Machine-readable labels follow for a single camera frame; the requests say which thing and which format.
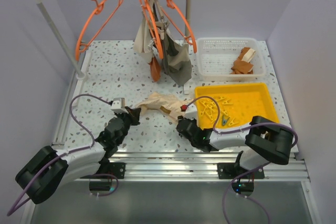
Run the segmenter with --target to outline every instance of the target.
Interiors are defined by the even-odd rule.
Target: red object
[[[187,105],[182,105],[182,106],[181,106],[181,111],[183,111],[183,112],[184,112],[184,111],[186,111],[186,110],[187,110],[187,108],[188,108],[188,107],[187,107]]]

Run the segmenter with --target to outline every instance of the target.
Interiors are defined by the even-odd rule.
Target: gray wall
[[[18,223],[23,208],[6,217],[21,192],[14,177],[50,144],[72,70],[35,0],[0,0],[0,5],[0,223]],[[56,0],[46,7],[74,45]]]
[[[185,0],[175,0],[182,11]],[[192,22],[196,37],[246,36],[267,39],[290,0],[192,0]],[[96,16],[87,36],[92,37],[116,6],[117,0],[106,4],[106,12]],[[90,0],[58,0],[76,36],[95,6]],[[180,27],[181,19],[170,12]],[[141,21],[138,0],[125,0],[115,17],[107,24],[99,39],[134,39]]]
[[[336,0],[291,0],[268,39],[323,223],[335,223]]]

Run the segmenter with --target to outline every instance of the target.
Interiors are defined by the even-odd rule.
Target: speckled tabletop
[[[269,56],[265,41],[259,42],[261,53],[265,57],[267,73],[254,82],[266,83],[272,101],[276,108],[280,123],[289,125],[289,118],[282,99],[279,84]],[[106,100],[124,97],[126,105],[134,107],[151,93],[174,94],[181,100],[194,98],[196,86],[234,84],[237,82],[203,81],[198,74],[196,57],[190,48],[190,58],[193,64],[192,79],[189,81],[190,94],[184,95],[183,87],[161,75],[161,79],[154,83],[150,77],[149,66],[133,51],[131,40],[94,41],[90,48],[93,56],[89,66],[89,79],[83,87],[83,93],[91,93]],[[83,124],[92,130],[94,136],[104,129],[113,117],[108,105],[95,99],[82,98],[74,108],[74,114]],[[140,125],[132,126],[119,152],[200,152],[193,148],[187,139],[179,137],[176,125],[158,111],[149,111],[140,118]],[[84,146],[91,143],[90,136],[73,120],[67,126],[64,139],[65,148]],[[224,152],[240,151],[240,147],[226,148]]]

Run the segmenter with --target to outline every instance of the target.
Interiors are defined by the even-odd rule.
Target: brown cloth
[[[231,74],[253,74],[253,64],[249,63],[255,51],[249,47],[244,47],[238,58],[233,62],[233,67],[231,68],[233,72]]]

